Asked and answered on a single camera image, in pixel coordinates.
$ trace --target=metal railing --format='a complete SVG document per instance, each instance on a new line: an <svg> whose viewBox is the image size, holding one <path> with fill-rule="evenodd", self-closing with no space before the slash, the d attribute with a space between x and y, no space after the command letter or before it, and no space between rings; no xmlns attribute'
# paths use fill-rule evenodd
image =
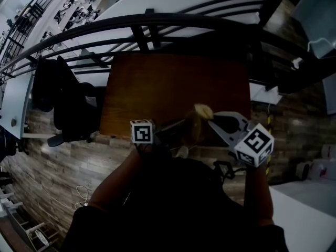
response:
<svg viewBox="0 0 336 252"><path fill-rule="evenodd" d="M167 36L159 33L159 27L161 26L195 27L208 29L209 31L191 37ZM149 36L145 36L143 27L149 28ZM319 60L305 49L264 31L263 28L258 25L246 25L218 17L193 14L147 13L104 19L65 31L24 51L14 58L8 65L0 69L0 73L12 68L23 59L65 40L119 28L131 28L133 36L82 44L44 55L41 58L52 58L70 51L86 49L89 47L136 43L139 50L90 53L84 56L67 58L65 61L71 62L87 59L100 59L103 57L114 57L116 55L129 53L169 53L233 59L246 64L249 69L250 82L260 83L267 88L278 86L279 92L281 93L292 93L300 90L323 79L327 75L333 74L336 70L335 58L331 57ZM152 42L156 47L150 48L148 46L149 42ZM299 69L290 68L290 71L281 71L275 68L272 65L273 61L286 66L291 66L292 63L290 60L283 59L281 56L264 52L261 43L273 45L281 49L282 52L289 53L294 57L301 57L304 60L304 66ZM92 66L110 66L112 63L113 60L89 62L86 64L81 63L71 65L70 68L78 69ZM5 83L10 78L34 72L34 70L36 70L36 63L30 61L7 72L6 75L2 75L0 77L0 84ZM74 73L79 75L109 71L110 68L98 68L97 70L75 71Z"/></svg>
<svg viewBox="0 0 336 252"><path fill-rule="evenodd" d="M53 0L31 0L20 12L17 21L10 28L0 48L3 56L1 67L13 60L24 49L24 43L34 25L42 17L43 12Z"/></svg>

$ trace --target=wooden table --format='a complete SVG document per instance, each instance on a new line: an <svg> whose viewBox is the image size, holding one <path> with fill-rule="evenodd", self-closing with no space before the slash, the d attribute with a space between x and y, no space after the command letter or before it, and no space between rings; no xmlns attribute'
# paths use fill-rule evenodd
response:
<svg viewBox="0 0 336 252"><path fill-rule="evenodd" d="M208 57L130 54L114 58L100 133L130 138L130 121L183 119L195 103L250 118L247 67Z"/></svg>

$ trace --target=yellow object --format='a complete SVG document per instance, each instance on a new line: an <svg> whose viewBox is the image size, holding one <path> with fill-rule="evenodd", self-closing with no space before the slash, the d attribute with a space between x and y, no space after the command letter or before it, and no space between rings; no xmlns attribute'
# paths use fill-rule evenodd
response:
<svg viewBox="0 0 336 252"><path fill-rule="evenodd" d="M205 104L200 104L200 103L195 104L195 111L203 119L206 119L206 120L214 119L214 113L212 109Z"/></svg>

